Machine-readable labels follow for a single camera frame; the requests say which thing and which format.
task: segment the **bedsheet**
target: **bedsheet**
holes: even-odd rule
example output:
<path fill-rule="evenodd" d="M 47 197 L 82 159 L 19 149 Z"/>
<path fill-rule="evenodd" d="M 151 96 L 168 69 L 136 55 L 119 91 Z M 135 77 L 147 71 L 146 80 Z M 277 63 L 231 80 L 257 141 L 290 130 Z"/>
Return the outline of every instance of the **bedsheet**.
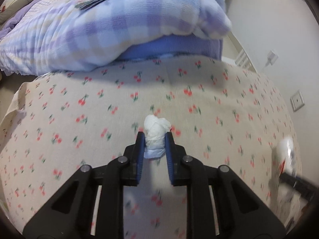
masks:
<path fill-rule="evenodd" d="M 277 88 L 262 74 L 177 56 L 54 72 L 22 84 L 0 126 L 0 176 L 17 229 L 81 165 L 122 155 L 150 113 L 171 122 L 176 144 L 189 155 L 229 165 L 284 224 L 297 215 L 299 198 L 285 203 L 277 195 L 275 147 L 284 136 L 294 139 L 301 173 Z M 185 238 L 185 231 L 185 187 L 170 185 L 166 156 L 144 159 L 140 185 L 124 189 L 125 238 Z"/>

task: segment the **wall outlet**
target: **wall outlet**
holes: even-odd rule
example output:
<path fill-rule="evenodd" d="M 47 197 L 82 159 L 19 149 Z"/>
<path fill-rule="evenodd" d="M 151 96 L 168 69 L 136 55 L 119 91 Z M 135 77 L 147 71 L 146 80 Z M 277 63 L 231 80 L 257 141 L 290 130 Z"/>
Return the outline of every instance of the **wall outlet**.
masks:
<path fill-rule="evenodd" d="M 275 61 L 278 59 L 278 55 L 273 52 L 272 50 L 270 50 L 270 52 L 268 53 L 268 62 L 273 65 L 275 63 Z"/>
<path fill-rule="evenodd" d="M 293 111 L 296 112 L 299 110 L 302 106 L 305 105 L 305 101 L 303 100 L 301 91 L 297 91 L 294 95 L 291 96 L 290 98 L 291 105 L 293 108 Z"/>

